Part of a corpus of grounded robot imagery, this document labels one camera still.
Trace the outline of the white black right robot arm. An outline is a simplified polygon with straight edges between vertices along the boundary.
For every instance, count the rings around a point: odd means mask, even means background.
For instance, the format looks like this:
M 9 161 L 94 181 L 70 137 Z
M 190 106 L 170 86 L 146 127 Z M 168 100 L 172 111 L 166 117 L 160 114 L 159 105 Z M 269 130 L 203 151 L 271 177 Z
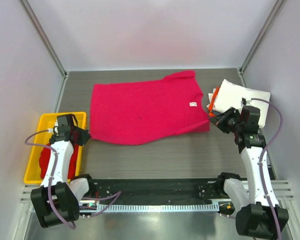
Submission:
M 215 185 L 216 194 L 229 197 L 234 206 L 235 227 L 241 236 L 264 240 L 280 240 L 289 220 L 287 209 L 281 208 L 275 196 L 267 167 L 267 143 L 259 133 L 259 108 L 245 105 L 241 110 L 230 107 L 210 118 L 223 133 L 233 133 L 243 160 L 248 189 L 236 174 L 221 173 Z

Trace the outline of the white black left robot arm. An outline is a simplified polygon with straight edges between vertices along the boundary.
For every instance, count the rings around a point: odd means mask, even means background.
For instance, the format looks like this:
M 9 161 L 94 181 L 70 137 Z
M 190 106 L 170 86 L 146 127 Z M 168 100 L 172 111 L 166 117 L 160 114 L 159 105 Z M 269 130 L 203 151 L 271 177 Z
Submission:
M 56 122 L 52 133 L 50 159 L 46 175 L 40 187 L 30 193 L 30 199 L 42 228 L 64 224 L 76 228 L 75 221 L 80 215 L 80 201 L 90 200 L 96 195 L 96 187 L 89 174 L 68 179 L 71 157 L 76 145 L 84 146 L 90 139 L 88 130 L 69 123 Z

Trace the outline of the pink t-shirt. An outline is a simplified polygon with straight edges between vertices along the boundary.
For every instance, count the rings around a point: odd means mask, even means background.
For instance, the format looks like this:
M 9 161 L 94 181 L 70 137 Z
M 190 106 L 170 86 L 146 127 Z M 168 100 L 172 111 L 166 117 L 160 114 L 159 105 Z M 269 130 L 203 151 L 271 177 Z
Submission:
M 91 137 L 136 146 L 171 136 L 209 132 L 203 96 L 193 70 L 158 80 L 95 84 L 89 114 Z

